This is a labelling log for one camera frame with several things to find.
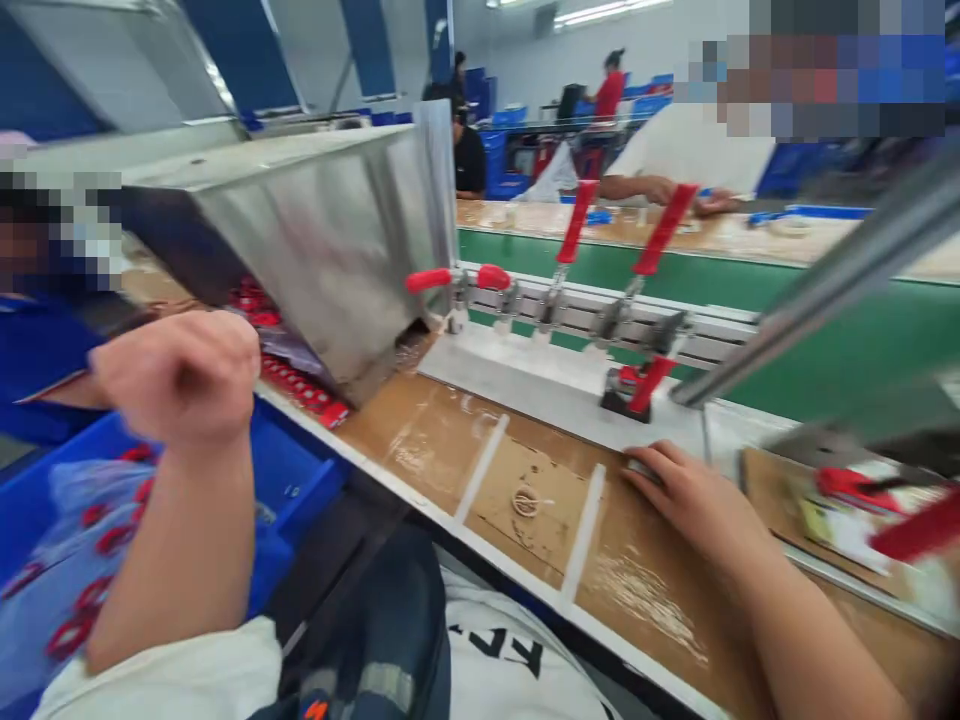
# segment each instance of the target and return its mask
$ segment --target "wall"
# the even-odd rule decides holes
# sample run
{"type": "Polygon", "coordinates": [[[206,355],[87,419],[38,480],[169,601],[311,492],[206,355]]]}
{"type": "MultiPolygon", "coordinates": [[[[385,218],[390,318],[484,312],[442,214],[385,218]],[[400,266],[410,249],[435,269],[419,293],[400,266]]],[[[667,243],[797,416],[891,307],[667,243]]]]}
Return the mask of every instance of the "wall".
{"type": "MultiPolygon", "coordinates": [[[[561,0],[558,14],[595,6],[602,0],[561,0]]],[[[497,108],[520,103],[536,118],[537,107],[559,99],[564,85],[581,83],[596,92],[603,82],[603,60],[611,50],[627,49],[622,68],[631,84],[653,75],[685,74],[691,43],[746,33],[746,0],[675,0],[536,39],[531,2],[490,10],[483,0],[455,0],[457,49],[469,67],[484,66],[497,76],[497,108]]]]}

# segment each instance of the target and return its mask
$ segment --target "cardboard sheet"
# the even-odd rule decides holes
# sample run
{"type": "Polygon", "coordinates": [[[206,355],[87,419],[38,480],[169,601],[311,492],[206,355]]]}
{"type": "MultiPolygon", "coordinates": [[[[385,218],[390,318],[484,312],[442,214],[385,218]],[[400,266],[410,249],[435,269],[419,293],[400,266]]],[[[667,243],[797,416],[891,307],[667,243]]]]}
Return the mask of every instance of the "cardboard sheet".
{"type": "Polygon", "coordinates": [[[895,598],[913,600],[901,563],[891,563],[890,575],[884,576],[806,537],[791,485],[812,485],[810,468],[763,450],[745,448],[743,480],[747,497],[774,535],[895,598]]]}

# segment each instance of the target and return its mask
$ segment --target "worker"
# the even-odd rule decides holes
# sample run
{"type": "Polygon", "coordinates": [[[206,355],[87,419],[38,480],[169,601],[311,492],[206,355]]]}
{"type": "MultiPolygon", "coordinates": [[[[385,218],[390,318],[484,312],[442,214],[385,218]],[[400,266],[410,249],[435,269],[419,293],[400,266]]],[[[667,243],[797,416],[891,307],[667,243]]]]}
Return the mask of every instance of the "worker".
{"type": "MultiPolygon", "coordinates": [[[[304,653],[298,694],[278,700],[273,623],[244,622],[256,332],[231,313],[186,313],[97,348],[92,367],[129,427],[165,452],[86,649],[47,688],[37,720],[617,717],[540,620],[440,567],[408,530],[365,570],[329,641],[304,653]]],[[[630,470],[625,481],[738,597],[779,717],[910,717],[736,485],[669,442],[626,454],[661,482],[630,470]]]]}
{"type": "Polygon", "coordinates": [[[110,406],[87,373],[102,338],[73,309],[97,292],[55,237],[59,207],[0,177],[0,432],[51,445],[110,406]]]}
{"type": "Polygon", "coordinates": [[[603,71],[607,77],[603,85],[596,95],[585,95],[583,98],[595,104],[593,115],[598,120],[612,120],[617,115],[617,105],[623,99],[623,87],[626,84],[626,77],[620,72],[620,58],[626,51],[626,48],[620,48],[607,55],[603,63],[603,71]]]}
{"type": "Polygon", "coordinates": [[[700,216],[735,212],[752,199],[776,140],[769,127],[728,123],[733,103],[745,108],[757,92],[748,73],[729,70],[728,80],[717,83],[715,103],[677,99],[650,118],[607,169],[597,194],[666,205],[677,183],[693,183],[709,190],[694,204],[700,216]]]}

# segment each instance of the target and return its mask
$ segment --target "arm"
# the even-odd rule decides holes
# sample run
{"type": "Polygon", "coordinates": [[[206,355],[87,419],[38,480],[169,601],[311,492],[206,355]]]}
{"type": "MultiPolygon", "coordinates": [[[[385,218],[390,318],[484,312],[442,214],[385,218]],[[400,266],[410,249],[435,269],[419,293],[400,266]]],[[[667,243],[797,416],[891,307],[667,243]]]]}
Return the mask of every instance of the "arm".
{"type": "Polygon", "coordinates": [[[235,315],[190,312],[123,335],[91,360],[130,428],[166,446],[87,645],[95,675],[143,650],[243,621],[254,549],[249,421],[259,345],[235,315]]]}
{"type": "Polygon", "coordinates": [[[732,582],[779,717],[911,717],[836,607],[783,556],[733,483],[667,441],[626,452],[664,487],[630,470],[624,477],[732,582]]]}
{"type": "Polygon", "coordinates": [[[624,200],[636,195],[645,195],[658,205],[666,205],[676,189],[675,182],[659,175],[639,177],[604,175],[597,186],[597,195],[608,200],[624,200]]]}

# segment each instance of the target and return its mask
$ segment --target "table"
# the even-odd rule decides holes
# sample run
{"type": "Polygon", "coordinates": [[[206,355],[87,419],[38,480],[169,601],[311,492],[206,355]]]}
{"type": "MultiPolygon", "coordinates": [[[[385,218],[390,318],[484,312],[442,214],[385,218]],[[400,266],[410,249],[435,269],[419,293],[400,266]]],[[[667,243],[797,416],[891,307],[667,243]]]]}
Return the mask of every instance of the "table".
{"type": "MultiPolygon", "coordinates": [[[[487,200],[457,200],[457,226],[464,229],[535,238],[563,237],[572,205],[553,203],[509,203],[487,200]],[[509,215],[514,216],[511,222],[509,215]]],[[[598,208],[605,207],[598,201],[598,208]]],[[[586,225],[581,242],[642,247],[660,216],[659,208],[650,208],[647,223],[637,224],[639,210],[609,206],[613,222],[586,225]]],[[[684,255],[720,257],[787,266],[808,266],[858,224],[856,220],[809,218],[811,231],[803,237],[775,235],[768,228],[750,230],[746,215],[732,213],[708,218],[697,232],[677,234],[668,252],[684,255]]],[[[960,283],[960,235],[920,258],[903,274],[918,280],[960,283]]]]}

